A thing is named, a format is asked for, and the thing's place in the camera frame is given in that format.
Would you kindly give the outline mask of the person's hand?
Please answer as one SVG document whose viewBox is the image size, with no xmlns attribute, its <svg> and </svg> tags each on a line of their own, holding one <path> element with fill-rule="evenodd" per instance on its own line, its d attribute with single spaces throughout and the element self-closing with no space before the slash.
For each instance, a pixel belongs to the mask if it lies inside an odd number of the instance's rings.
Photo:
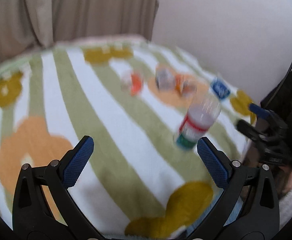
<svg viewBox="0 0 292 240">
<path fill-rule="evenodd" d="M 292 168 L 290 166 L 279 166 L 272 170 L 278 198 L 283 198 L 292 190 Z"/>
</svg>

